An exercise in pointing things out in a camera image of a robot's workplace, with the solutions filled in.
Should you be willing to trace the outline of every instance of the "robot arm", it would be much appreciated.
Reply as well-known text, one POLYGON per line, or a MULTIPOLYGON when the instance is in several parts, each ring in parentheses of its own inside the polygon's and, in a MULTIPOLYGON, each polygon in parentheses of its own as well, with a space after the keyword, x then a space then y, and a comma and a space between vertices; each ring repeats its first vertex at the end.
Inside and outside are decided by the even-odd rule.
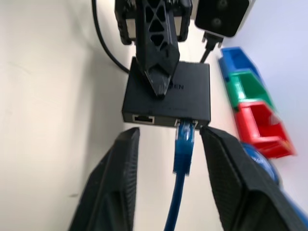
POLYGON ((143 76, 157 98, 164 98, 186 40, 190 19, 205 38, 233 37, 252 7, 251 0, 116 0, 115 16, 122 43, 136 44, 143 76))

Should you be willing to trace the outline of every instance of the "textured surface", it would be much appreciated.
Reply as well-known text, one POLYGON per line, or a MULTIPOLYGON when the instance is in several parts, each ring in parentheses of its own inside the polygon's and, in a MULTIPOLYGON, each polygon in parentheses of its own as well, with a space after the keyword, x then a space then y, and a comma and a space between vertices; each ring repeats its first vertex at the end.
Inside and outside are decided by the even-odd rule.
POLYGON ((208 161, 208 169, 214 198, 225 231, 308 230, 280 188, 268 173, 245 153, 235 137, 215 128, 203 128, 201 135, 207 160, 219 160, 208 161), (209 137, 212 137, 212 142, 208 142, 209 137), (233 167, 234 171, 229 174, 241 178, 241 185, 233 184, 230 190, 230 193, 234 193, 242 188, 241 200, 237 204, 236 210, 226 211, 224 208, 229 208, 230 204, 237 200, 238 195, 233 195, 226 200, 222 196, 221 190, 216 190, 224 188, 225 184, 232 183, 231 176, 214 175, 214 172, 217 172, 215 169, 219 166, 227 169, 233 167))
POLYGON ((140 131, 122 132, 91 173, 70 231, 132 231, 140 131))

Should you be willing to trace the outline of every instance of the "green storage bin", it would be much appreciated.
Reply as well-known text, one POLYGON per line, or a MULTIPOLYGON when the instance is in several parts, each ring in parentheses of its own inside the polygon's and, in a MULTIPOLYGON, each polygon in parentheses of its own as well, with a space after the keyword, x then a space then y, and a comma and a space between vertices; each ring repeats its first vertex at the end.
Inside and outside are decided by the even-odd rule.
POLYGON ((230 81, 226 85, 231 105, 235 110, 239 103, 263 100, 276 111, 267 90, 251 71, 230 74, 230 81))

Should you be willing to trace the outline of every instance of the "cable connector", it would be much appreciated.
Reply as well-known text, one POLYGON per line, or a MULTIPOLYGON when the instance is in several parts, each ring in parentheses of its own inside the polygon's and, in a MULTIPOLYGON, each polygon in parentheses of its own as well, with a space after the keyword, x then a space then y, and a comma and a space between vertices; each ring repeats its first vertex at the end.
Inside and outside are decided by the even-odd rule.
POLYGON ((205 40, 207 40, 207 42, 206 42, 206 46, 205 46, 205 52, 204 52, 202 59, 200 61, 201 63, 205 62, 206 58, 208 57, 210 52, 215 48, 217 43, 219 44, 218 46, 221 46, 223 38, 204 32, 202 42, 205 42, 205 40))
POLYGON ((193 155, 194 127, 193 122, 181 121, 177 128, 173 165, 174 173, 189 175, 193 155))

